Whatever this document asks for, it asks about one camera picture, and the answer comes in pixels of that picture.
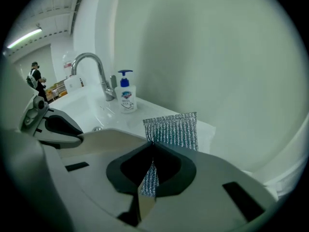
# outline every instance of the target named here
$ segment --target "white wall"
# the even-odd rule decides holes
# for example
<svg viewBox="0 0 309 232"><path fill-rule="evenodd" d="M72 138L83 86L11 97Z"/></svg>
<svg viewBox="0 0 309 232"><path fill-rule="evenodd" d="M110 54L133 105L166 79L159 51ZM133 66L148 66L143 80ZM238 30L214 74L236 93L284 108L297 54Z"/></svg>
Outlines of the white wall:
<svg viewBox="0 0 309 232"><path fill-rule="evenodd" d="M73 31L73 47L78 53L96 53L95 51L95 24L97 16L98 0L82 0L76 16ZM84 85L100 83L98 67L94 60L83 59L77 74L83 80Z"/></svg>
<svg viewBox="0 0 309 232"><path fill-rule="evenodd" d="M106 78L114 74L114 29L118 0L98 0L95 51L104 66Z"/></svg>
<svg viewBox="0 0 309 232"><path fill-rule="evenodd" d="M295 169L301 169L302 165L306 164L308 157L308 132L309 132L309 114L298 132L287 144L287 146L263 168L253 174L253 177L262 182L273 181L278 179L281 174L286 177Z"/></svg>
<svg viewBox="0 0 309 232"><path fill-rule="evenodd" d="M67 51L73 51L73 37L65 36L51 41L51 55L57 82L66 79L62 58Z"/></svg>
<svg viewBox="0 0 309 232"><path fill-rule="evenodd" d="M138 97L216 126L211 153L243 170L308 113L308 60L274 0L119 0L114 65L134 71Z"/></svg>
<svg viewBox="0 0 309 232"><path fill-rule="evenodd" d="M57 81L51 57L50 45L41 47L14 63L14 66L17 68L18 72L25 81L31 70L31 64L35 61L40 66L39 71L41 73L41 77L46 78L46 87L48 88L55 84Z"/></svg>

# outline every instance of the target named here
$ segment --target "blue pump head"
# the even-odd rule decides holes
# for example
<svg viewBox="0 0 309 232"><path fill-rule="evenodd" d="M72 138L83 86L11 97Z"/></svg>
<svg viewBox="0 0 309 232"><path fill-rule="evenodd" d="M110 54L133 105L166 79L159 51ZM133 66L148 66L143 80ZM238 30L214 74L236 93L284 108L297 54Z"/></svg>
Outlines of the blue pump head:
<svg viewBox="0 0 309 232"><path fill-rule="evenodd" d="M119 73L122 73L122 76L125 76L126 75L126 72L133 72L131 70L121 70L121 71L118 71ZM122 78L120 80L120 86L121 87L128 87L129 86L129 80L127 80L126 78Z"/></svg>

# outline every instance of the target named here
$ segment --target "backpack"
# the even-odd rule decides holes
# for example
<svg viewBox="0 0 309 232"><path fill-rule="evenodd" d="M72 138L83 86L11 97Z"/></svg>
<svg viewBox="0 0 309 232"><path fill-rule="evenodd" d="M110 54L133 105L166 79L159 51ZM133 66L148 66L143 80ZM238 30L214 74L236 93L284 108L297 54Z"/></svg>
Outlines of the backpack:
<svg viewBox="0 0 309 232"><path fill-rule="evenodd" d="M32 70L29 72L29 74L28 74L28 76L27 76L27 78L26 78L26 81L27 81L28 85L29 85L31 88L36 89L37 86L38 86L38 81L35 80L35 78L34 78L34 76L33 76L34 71L35 71L35 69L32 69Z"/></svg>

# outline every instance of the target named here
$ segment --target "drain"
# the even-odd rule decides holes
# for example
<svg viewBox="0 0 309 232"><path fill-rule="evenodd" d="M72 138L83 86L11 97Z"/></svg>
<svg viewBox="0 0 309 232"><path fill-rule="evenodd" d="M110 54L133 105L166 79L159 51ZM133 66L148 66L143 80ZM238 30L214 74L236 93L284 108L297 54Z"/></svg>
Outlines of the drain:
<svg viewBox="0 0 309 232"><path fill-rule="evenodd" d="M100 131L102 130L103 128L101 126L96 126L92 129L92 131Z"/></svg>

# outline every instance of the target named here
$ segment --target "bottle label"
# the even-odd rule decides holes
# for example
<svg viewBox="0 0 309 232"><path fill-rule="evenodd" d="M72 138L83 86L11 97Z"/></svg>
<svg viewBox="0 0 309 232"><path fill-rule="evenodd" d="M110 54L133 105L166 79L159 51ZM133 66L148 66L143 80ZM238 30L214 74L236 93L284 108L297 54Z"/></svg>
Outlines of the bottle label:
<svg viewBox="0 0 309 232"><path fill-rule="evenodd" d="M121 94L121 105L125 108L125 110L134 109L134 102L130 100L132 93L130 91L124 91Z"/></svg>
<svg viewBox="0 0 309 232"><path fill-rule="evenodd" d="M129 99L132 96L132 93L130 91L122 92L121 97L125 99Z"/></svg>

